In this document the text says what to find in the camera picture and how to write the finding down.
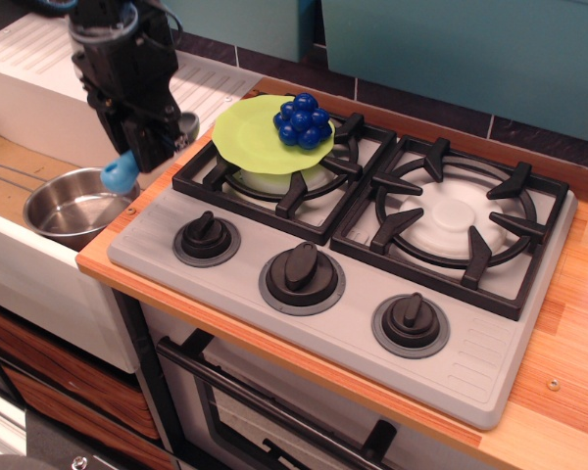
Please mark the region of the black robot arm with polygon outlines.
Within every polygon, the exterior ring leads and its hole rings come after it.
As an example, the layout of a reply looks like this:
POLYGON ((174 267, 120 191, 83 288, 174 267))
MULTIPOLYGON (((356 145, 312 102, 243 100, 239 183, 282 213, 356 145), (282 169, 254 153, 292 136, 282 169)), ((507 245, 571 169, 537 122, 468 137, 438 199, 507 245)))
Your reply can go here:
POLYGON ((170 85, 178 70, 175 14, 160 1, 35 1, 38 13, 64 16, 72 62, 114 148, 148 173, 196 137, 170 85))

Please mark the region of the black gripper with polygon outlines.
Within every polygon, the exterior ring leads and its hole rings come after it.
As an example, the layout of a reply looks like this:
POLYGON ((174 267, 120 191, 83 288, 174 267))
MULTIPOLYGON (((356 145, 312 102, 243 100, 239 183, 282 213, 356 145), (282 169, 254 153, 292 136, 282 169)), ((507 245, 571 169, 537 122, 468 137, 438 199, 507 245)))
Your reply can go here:
POLYGON ((87 87, 152 119, 129 117, 123 122, 118 109, 98 109, 97 117, 118 153, 130 150, 138 170, 151 172, 188 145, 170 91, 178 60, 166 19, 89 28, 71 23, 70 34, 80 47, 73 62, 87 87))

